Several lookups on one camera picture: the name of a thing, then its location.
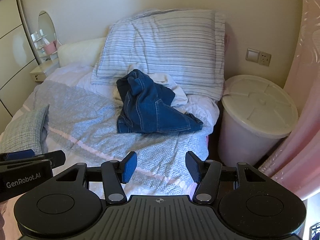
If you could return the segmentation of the wall switch and socket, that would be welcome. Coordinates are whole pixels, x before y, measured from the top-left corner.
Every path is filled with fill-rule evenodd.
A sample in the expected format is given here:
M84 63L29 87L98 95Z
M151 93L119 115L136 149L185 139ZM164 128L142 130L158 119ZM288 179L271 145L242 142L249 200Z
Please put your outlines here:
M271 61L271 54L248 48L246 51L246 60L249 62L258 63L262 66L269 66Z

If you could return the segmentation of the round vanity mirror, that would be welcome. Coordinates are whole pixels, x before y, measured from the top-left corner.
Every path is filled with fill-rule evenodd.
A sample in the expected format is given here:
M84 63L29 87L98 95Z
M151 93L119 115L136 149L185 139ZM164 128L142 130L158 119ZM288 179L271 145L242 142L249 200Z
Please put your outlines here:
M39 31L44 46L56 41L56 32L51 17L46 11L41 11L38 16Z

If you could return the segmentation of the white bedside table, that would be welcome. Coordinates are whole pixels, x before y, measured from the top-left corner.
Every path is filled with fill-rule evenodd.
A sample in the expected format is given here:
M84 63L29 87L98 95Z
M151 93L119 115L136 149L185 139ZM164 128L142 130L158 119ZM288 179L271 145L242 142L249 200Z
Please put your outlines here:
M30 72L30 76L35 82L43 82L48 76L50 76L57 68L60 67L59 60L49 60L34 68Z

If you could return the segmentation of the white lidded plastic bin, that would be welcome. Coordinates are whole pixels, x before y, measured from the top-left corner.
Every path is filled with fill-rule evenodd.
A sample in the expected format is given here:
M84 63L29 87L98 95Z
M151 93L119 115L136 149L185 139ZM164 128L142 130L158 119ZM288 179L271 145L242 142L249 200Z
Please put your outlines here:
M225 82L218 154L227 166L256 164L298 122L291 97L275 83L253 75Z

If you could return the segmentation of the white garment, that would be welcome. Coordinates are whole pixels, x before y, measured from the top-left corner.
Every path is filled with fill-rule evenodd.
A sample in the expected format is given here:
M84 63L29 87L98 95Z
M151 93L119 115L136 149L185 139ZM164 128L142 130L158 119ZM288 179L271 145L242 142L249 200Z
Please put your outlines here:
M183 89L173 80L173 78L169 74L165 73L151 73L148 74L148 71L143 67L142 64L131 64L129 66L128 72L131 72L134 69L138 69L144 74L147 74L154 83L163 85L171 89L175 93L175 97L171 103L171 107L181 107L186 105L188 102L188 98L183 91Z

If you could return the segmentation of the grey checked cushion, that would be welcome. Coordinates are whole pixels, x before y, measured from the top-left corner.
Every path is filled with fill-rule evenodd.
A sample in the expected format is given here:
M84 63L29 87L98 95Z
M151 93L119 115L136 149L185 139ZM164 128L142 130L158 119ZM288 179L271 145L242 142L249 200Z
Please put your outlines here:
M12 121L6 127L1 139L1 153L33 150L42 154L41 136L49 106L43 106Z

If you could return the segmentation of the cream wardrobe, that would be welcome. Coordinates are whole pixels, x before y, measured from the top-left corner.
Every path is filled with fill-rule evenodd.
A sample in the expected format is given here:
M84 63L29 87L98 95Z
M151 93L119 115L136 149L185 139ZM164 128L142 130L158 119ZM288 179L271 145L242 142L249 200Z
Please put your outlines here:
M30 72L37 66L37 61L25 33L18 0L1 0L0 5L1 132L3 132L36 86Z

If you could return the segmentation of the pink cup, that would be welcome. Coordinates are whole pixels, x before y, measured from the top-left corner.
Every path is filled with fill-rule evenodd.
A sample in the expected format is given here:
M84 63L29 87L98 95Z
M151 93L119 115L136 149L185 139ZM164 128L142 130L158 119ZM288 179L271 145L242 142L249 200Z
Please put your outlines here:
M46 52L47 55L51 55L54 52L56 52L56 41L52 41L49 44L44 46L44 51Z

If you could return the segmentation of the striped pillow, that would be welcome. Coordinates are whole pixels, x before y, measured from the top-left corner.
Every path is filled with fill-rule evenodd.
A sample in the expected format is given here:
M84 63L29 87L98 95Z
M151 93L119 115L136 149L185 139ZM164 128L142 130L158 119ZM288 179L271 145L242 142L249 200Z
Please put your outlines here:
M205 9L147 10L113 24L91 83L115 85L130 66L165 73L185 94L223 94L225 17Z

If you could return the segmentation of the cream headboard cushion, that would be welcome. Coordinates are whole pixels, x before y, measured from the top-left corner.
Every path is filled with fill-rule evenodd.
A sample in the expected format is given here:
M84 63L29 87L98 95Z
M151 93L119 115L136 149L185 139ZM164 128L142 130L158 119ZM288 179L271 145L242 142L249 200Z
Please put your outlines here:
M94 67L100 58L105 41L106 38L102 37L59 46L57 54L60 66L79 63L82 66Z

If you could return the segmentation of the pink curtain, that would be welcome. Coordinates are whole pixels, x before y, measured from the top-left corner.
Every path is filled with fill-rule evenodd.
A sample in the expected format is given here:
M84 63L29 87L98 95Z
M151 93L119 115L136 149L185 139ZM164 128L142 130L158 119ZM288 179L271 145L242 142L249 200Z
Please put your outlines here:
M303 0L295 56L284 90L299 120L259 171L306 200L319 193L319 0Z

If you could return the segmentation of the dark blue denim jeans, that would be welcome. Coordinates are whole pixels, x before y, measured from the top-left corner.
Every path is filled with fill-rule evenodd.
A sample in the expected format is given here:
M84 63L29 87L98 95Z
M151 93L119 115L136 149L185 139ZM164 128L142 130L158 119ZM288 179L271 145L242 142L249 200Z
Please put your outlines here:
M116 81L123 102L117 120L118 133L196 132L203 122L171 107L175 93L134 69Z

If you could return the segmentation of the pink grey bedspread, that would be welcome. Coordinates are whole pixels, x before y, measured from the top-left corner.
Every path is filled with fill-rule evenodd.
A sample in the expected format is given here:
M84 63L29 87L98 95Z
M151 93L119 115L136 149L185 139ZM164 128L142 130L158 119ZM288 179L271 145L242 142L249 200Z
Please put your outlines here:
M122 103L113 97L115 87L91 84L91 74L90 66L70 64L36 86L1 134L1 151L21 146L24 134L19 125L24 114L48 107L41 150L65 152L65 167L79 162L99 166L135 151L138 164L124 186L127 195L191 194L195 183L185 166L185 154L193 151L202 160L208 157L208 137L219 117L217 104L205 96L188 96L182 110L203 122L198 132L119 134Z

